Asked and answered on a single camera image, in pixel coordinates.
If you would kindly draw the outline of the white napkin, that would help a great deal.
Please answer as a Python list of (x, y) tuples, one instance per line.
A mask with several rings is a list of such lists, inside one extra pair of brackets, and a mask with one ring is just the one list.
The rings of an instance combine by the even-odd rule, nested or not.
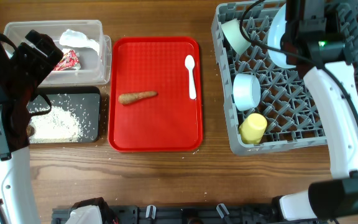
[(84, 33), (67, 29), (59, 39), (59, 44), (74, 48), (93, 49), (98, 55), (100, 52), (99, 43), (93, 39), (89, 39)]

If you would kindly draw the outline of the small light blue bowl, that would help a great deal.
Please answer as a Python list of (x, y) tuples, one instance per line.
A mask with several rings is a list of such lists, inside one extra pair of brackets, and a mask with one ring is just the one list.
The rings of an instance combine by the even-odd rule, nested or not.
[(261, 99), (260, 83), (254, 75), (238, 74), (233, 83), (234, 104), (239, 111), (256, 108)]

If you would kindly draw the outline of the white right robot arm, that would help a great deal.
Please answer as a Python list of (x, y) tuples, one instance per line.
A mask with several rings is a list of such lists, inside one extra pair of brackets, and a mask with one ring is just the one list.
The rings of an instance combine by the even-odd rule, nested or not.
[(358, 93), (351, 46), (338, 13), (324, 1), (288, 1), (281, 49), (303, 78), (328, 142), (332, 179), (306, 193), (307, 215), (322, 220), (358, 215)]

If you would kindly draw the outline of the red snack wrapper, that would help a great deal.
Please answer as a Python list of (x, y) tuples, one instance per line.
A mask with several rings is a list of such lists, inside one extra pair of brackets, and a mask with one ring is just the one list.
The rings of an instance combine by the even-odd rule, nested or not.
[(63, 58), (55, 66), (54, 71), (79, 70), (81, 68), (79, 53), (76, 53), (73, 49), (62, 49), (62, 52)]

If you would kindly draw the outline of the large light blue plate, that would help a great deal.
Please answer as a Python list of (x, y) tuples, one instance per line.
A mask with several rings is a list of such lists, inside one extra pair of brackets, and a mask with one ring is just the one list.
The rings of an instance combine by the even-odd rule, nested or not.
[[(285, 33), (286, 26), (286, 4), (284, 4), (276, 13), (268, 30), (267, 45), (272, 48), (281, 49), (280, 41)], [(294, 65), (287, 64), (287, 56), (283, 53), (268, 50), (271, 61), (280, 68), (295, 68)]]

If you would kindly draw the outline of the green bowl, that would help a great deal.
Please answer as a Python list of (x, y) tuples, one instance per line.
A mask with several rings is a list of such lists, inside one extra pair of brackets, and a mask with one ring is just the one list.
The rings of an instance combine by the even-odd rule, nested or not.
[(238, 19), (223, 23), (222, 30), (227, 42), (237, 54), (242, 55), (251, 46), (241, 33)]

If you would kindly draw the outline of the white plastic spoon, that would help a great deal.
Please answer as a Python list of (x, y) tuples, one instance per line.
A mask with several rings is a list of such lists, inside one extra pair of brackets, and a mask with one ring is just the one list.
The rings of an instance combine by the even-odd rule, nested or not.
[(187, 55), (185, 58), (185, 67), (188, 70), (188, 78), (189, 78), (189, 97), (192, 100), (196, 99), (196, 87), (193, 69), (195, 68), (195, 60), (192, 55)]

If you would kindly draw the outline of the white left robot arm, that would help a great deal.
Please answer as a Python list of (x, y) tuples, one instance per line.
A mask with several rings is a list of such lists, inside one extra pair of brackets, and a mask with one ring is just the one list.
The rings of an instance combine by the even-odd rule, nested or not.
[(63, 58), (46, 34), (30, 30), (15, 45), (0, 33), (0, 223), (40, 223), (30, 174), (27, 127), (34, 116), (29, 102), (41, 96), (38, 86)]

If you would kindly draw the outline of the yellow plastic cup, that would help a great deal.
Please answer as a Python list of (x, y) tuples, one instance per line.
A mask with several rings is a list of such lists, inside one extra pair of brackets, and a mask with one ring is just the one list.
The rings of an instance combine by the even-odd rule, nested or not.
[(259, 144), (267, 128), (266, 118), (259, 113), (250, 114), (239, 126), (244, 144)]

